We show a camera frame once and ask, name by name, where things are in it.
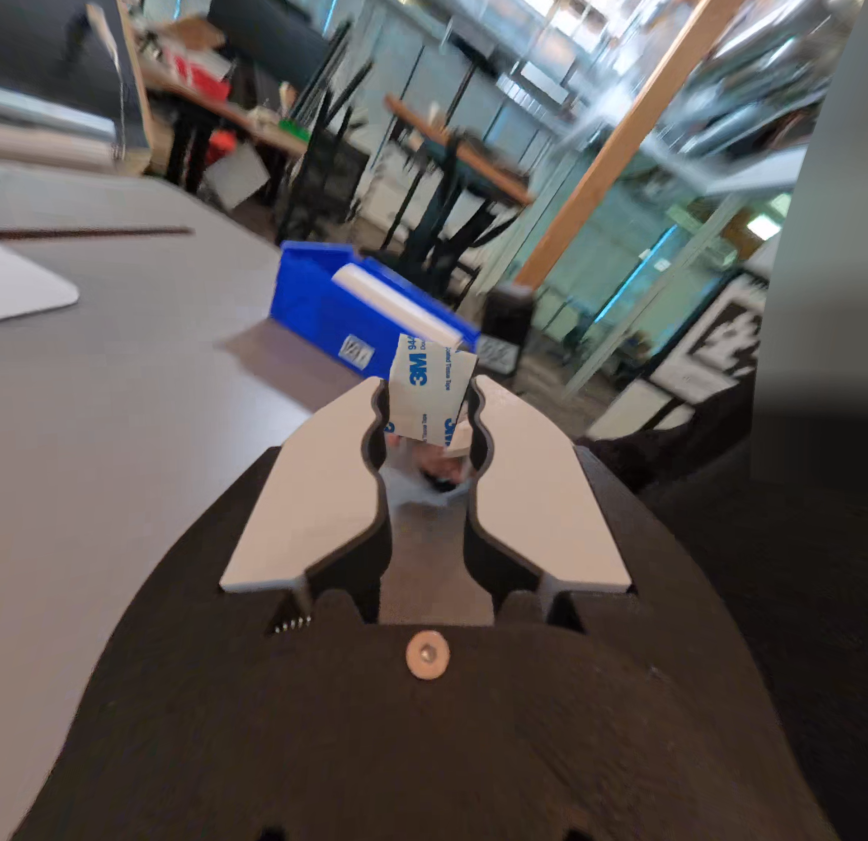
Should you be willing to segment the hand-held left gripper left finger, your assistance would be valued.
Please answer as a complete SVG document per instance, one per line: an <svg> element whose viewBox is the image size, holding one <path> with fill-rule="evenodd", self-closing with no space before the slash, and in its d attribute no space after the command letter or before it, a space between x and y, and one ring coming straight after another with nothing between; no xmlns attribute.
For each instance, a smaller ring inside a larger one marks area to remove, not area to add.
<svg viewBox="0 0 868 841"><path fill-rule="evenodd" d="M280 447L220 579L226 593L289 588L351 592L391 558L385 486L385 380L371 377L320 408Z"/></svg>

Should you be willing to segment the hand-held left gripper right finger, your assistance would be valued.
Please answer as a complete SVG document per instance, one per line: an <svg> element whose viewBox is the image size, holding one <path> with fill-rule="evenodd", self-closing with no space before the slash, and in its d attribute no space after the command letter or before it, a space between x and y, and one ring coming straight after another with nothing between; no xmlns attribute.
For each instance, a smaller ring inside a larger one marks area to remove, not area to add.
<svg viewBox="0 0 868 841"><path fill-rule="evenodd" d="M624 594L632 585L571 439L492 378L468 391L464 562L490 594Z"/></svg>

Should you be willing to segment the white blue-printed tape piece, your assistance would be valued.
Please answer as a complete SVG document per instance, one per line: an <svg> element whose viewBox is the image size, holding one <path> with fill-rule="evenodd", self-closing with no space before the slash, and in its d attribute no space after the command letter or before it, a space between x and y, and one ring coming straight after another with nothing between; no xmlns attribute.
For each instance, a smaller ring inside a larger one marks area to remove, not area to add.
<svg viewBox="0 0 868 841"><path fill-rule="evenodd" d="M385 431L448 448L476 362L472 352L401 334L388 378L389 419Z"/></svg>

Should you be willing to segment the person's right hand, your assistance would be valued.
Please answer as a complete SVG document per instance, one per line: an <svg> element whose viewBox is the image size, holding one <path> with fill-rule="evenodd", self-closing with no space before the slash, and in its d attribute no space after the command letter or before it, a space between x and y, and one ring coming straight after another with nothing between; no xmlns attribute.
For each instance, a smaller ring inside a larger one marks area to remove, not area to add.
<svg viewBox="0 0 868 841"><path fill-rule="evenodd" d="M394 433L385 434L388 456L385 466L405 478L415 489L442 496L464 488L474 471L470 458L447 449Z"/></svg>

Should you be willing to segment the wooden top desk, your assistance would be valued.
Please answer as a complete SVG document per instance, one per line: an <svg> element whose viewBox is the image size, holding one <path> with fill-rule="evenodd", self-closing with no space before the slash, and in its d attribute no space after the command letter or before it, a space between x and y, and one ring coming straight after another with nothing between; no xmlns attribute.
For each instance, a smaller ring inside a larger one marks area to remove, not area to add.
<svg viewBox="0 0 868 841"><path fill-rule="evenodd" d="M437 144L445 150L453 150L458 161L466 164L474 174L497 187L520 208L526 208L536 200L528 186L520 182L515 174L501 168L490 156L460 139L457 131L449 132L445 127L430 123L391 93L385 95L384 105L398 122L404 124L411 132L417 133L429 144Z"/></svg>

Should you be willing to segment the blue bin with marker tag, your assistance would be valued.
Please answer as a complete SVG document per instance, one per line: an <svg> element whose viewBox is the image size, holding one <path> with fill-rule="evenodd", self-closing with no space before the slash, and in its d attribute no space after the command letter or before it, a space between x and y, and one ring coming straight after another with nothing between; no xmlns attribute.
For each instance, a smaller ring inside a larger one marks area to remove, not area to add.
<svg viewBox="0 0 868 841"><path fill-rule="evenodd" d="M396 288L464 336L460 348L474 352L479 329L446 305L348 244L286 241L275 283L270 316L277 323L338 360L362 377L387 378L400 327L331 281L343 265L354 263Z"/></svg>

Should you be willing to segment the framed marker poster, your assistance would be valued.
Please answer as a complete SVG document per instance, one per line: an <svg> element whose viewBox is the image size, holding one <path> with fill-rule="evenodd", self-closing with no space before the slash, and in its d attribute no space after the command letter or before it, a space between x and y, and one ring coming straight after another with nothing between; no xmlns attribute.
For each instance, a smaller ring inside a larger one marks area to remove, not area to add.
<svg viewBox="0 0 868 841"><path fill-rule="evenodd" d="M667 348L648 382L699 404L754 374L768 287L752 273L732 279Z"/></svg>

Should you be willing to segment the wooden work desk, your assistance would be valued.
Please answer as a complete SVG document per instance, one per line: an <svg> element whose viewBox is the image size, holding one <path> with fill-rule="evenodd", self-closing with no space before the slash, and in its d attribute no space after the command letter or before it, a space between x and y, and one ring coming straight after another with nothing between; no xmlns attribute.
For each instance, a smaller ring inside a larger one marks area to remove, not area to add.
<svg viewBox="0 0 868 841"><path fill-rule="evenodd" d="M182 83L172 72L156 61L144 57L139 62L139 71L149 91L171 95L179 98L183 103L203 109L211 117L228 122L255 142L280 150L291 159L297 160L307 152L307 143L297 136L277 126L258 122L238 105L212 98Z"/></svg>

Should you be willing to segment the red plastic bin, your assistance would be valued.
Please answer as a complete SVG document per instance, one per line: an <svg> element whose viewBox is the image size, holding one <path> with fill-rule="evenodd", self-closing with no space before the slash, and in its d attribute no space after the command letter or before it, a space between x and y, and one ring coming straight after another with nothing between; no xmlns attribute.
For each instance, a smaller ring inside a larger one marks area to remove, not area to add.
<svg viewBox="0 0 868 841"><path fill-rule="evenodd" d="M213 75L209 69L196 63L189 55L165 51L164 58L178 83L194 90L203 98L221 103L228 100L231 84Z"/></svg>

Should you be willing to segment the wooden support post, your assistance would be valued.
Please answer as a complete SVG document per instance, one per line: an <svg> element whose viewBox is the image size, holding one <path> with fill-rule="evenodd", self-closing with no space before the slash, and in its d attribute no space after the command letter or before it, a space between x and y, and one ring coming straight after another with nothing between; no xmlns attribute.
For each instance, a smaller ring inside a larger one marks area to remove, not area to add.
<svg viewBox="0 0 868 841"><path fill-rule="evenodd" d="M626 165L655 128L690 73L711 51L746 0L699 0L673 44L661 57L629 111L562 205L545 234L515 275L515 285L532 291L569 248Z"/></svg>

